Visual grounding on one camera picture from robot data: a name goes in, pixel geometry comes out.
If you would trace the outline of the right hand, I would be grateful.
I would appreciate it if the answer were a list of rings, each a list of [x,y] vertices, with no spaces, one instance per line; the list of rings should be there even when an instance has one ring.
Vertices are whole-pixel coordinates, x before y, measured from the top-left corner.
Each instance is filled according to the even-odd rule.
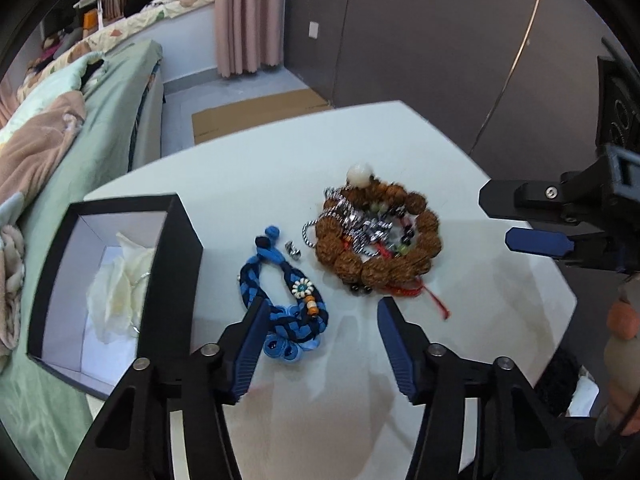
[[[596,425],[596,440],[639,431],[639,275],[626,278],[608,310],[610,338],[604,348],[608,372],[608,404]]]

